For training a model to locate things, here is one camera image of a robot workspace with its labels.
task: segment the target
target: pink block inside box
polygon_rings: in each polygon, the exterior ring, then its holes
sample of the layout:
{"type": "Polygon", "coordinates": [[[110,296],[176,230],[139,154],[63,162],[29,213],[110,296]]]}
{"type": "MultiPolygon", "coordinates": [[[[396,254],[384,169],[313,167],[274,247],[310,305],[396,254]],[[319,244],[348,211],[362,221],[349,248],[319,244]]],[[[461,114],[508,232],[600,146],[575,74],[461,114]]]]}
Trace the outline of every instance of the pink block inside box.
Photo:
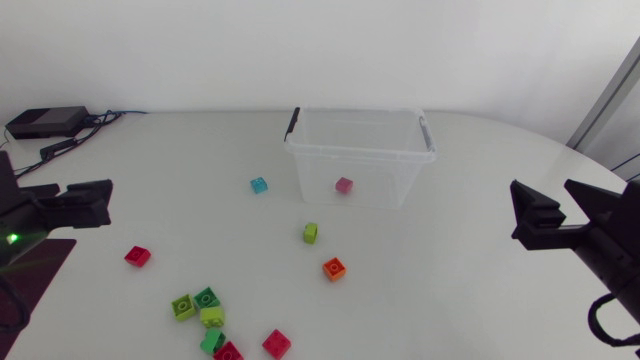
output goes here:
{"type": "Polygon", "coordinates": [[[349,191],[351,191],[352,187],[353,187],[353,181],[344,177],[340,178],[340,180],[338,180],[338,182],[336,183],[336,190],[338,190],[343,194],[348,194],[349,191]]]}

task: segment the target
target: black electronic device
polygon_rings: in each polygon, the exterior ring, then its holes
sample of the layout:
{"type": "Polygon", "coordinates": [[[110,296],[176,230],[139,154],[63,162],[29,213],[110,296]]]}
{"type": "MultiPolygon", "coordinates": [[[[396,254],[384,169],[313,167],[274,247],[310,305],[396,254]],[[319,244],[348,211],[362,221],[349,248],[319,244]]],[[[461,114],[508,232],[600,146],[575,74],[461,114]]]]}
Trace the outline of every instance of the black electronic device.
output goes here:
{"type": "Polygon", "coordinates": [[[596,300],[588,313],[593,334],[611,346],[640,345],[640,334],[614,339],[600,326],[597,310],[618,299],[640,324],[640,181],[622,194],[567,180],[564,184],[589,223],[562,226],[560,204],[519,183],[511,183],[516,229],[511,237],[527,250],[571,249],[611,291],[596,300]]]}
{"type": "Polygon", "coordinates": [[[76,136],[89,116],[84,106],[29,109],[11,120],[7,130],[15,139],[47,138],[50,136],[76,136]]]}

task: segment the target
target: red lego brick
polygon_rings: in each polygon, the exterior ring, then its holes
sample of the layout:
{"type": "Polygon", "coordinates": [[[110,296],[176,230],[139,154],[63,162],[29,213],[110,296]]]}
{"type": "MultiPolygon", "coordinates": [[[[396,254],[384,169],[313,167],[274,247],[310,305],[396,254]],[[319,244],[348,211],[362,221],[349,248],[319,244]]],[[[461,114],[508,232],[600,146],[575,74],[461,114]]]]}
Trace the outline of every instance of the red lego brick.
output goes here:
{"type": "Polygon", "coordinates": [[[227,342],[213,355],[214,360],[244,360],[231,341],[227,342]]]}
{"type": "Polygon", "coordinates": [[[264,347],[274,359],[280,360],[291,347],[291,341],[282,335],[278,329],[275,329],[267,340],[262,343],[262,347],[264,347]]]}
{"type": "Polygon", "coordinates": [[[342,265],[338,258],[327,261],[324,266],[322,266],[322,269],[324,269],[324,273],[331,281],[336,281],[347,273],[347,268],[342,265]]]}
{"type": "Polygon", "coordinates": [[[134,246],[124,259],[131,265],[142,267],[149,260],[151,253],[145,248],[134,246]]]}

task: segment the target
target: orange lego brick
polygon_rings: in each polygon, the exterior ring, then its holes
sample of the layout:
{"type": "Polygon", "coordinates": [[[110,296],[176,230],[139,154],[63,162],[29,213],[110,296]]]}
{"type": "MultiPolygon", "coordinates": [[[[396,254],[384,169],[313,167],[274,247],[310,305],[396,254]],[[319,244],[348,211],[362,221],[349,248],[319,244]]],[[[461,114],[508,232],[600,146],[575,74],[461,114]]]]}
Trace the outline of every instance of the orange lego brick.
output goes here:
{"type": "Polygon", "coordinates": [[[324,269],[324,273],[327,274],[327,277],[331,281],[336,281],[347,273],[347,268],[342,265],[338,258],[333,258],[327,261],[324,266],[322,266],[322,268],[324,269]]]}

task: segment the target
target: white wall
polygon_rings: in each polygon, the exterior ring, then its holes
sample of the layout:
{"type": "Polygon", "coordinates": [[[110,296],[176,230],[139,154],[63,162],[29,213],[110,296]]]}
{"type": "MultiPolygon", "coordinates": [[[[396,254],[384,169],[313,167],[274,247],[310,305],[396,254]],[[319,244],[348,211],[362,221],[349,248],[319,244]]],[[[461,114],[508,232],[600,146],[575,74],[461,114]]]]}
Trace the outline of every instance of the white wall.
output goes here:
{"type": "MultiPolygon", "coordinates": [[[[612,169],[640,153],[640,82],[620,104],[584,154],[612,169]]],[[[616,171],[627,180],[640,173],[640,157],[616,171]]]]}
{"type": "Polygon", "coordinates": [[[0,123],[76,104],[410,105],[566,141],[639,14],[637,0],[3,0],[0,123]]]}

